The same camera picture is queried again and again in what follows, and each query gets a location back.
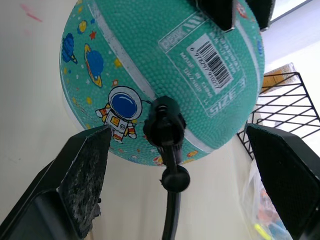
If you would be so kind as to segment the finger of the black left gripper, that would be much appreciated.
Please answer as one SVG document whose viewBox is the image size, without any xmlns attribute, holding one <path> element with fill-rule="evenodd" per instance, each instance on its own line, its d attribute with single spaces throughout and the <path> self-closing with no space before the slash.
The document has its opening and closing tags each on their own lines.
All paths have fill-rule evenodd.
<svg viewBox="0 0 320 240">
<path fill-rule="evenodd" d="M 236 0 L 191 0 L 190 2 L 222 31 L 229 32 L 235 28 Z"/>
<path fill-rule="evenodd" d="M 259 29 L 262 32 L 266 31 L 270 26 L 275 0 L 247 0 L 246 2 L 257 20 Z"/>
</svg>

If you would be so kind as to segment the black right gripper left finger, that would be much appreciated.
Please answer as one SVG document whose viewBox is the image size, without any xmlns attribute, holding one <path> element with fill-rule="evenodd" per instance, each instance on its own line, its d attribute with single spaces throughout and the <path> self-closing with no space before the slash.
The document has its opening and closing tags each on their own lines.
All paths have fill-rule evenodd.
<svg viewBox="0 0 320 240">
<path fill-rule="evenodd" d="M 101 213 L 111 127 L 70 137 L 0 225 L 2 240 L 83 240 Z"/>
</svg>

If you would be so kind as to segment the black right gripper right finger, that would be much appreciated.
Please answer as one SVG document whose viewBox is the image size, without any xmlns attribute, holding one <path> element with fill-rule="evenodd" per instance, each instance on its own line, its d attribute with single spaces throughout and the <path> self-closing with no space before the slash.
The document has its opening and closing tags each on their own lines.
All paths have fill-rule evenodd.
<svg viewBox="0 0 320 240">
<path fill-rule="evenodd" d="M 320 238 L 320 158 L 297 135 L 249 123 L 264 188 L 294 240 Z"/>
</svg>

